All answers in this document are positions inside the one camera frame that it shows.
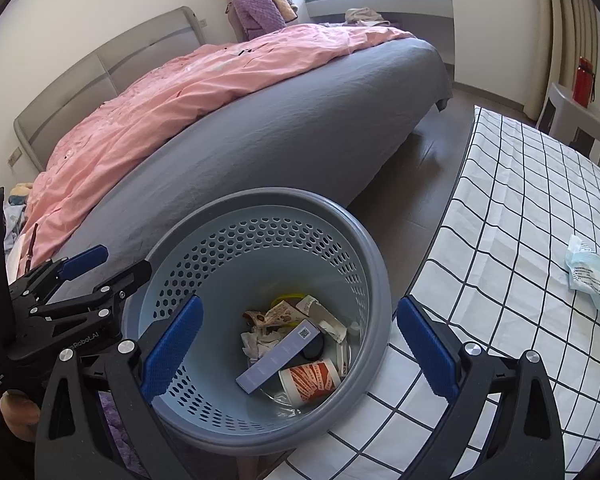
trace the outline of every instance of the human hand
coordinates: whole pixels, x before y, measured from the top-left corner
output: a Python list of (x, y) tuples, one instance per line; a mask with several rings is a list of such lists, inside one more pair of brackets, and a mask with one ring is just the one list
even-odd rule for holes
[(0, 398), (0, 412), (11, 433), (20, 440), (35, 441), (40, 420), (40, 408), (35, 402), (24, 395), (5, 392)]

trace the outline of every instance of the floor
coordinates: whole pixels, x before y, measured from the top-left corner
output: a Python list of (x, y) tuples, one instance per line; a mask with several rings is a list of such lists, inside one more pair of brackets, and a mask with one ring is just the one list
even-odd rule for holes
[(416, 276), (442, 219), (464, 157), (474, 105), (528, 123), (521, 112), (455, 89), (446, 109), (433, 107), (349, 206), (378, 244), (394, 305)]

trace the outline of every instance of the trash can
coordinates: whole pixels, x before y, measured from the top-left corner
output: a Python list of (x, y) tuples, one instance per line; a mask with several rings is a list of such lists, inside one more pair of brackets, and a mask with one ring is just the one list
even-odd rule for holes
[[(337, 204), (298, 189), (238, 192), (180, 221), (147, 259), (154, 273), (127, 301), (125, 337), (139, 338), (190, 292), (205, 311), (167, 392), (153, 401), (185, 441), (233, 456), (291, 449), (346, 418), (368, 390), (389, 337), (391, 294), (378, 247)], [(344, 325), (360, 327), (347, 337), (350, 368), (342, 384), (320, 405), (300, 410), (265, 388), (248, 395), (235, 382), (247, 368), (242, 313), (266, 310), (289, 293), (310, 294)]]

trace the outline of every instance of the window sill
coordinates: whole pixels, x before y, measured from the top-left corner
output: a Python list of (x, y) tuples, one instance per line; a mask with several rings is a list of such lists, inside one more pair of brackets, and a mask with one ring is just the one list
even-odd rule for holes
[(347, 9), (370, 7), (380, 12), (405, 12), (453, 18), (452, 0), (307, 0), (306, 9), (311, 18), (344, 14)]

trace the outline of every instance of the red water bottle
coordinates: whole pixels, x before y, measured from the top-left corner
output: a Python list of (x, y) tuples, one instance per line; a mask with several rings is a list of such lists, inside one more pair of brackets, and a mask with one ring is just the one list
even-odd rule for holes
[(573, 100), (585, 108), (589, 106), (594, 80), (595, 74), (593, 73), (592, 63), (588, 59), (580, 57), (576, 81), (573, 85)]

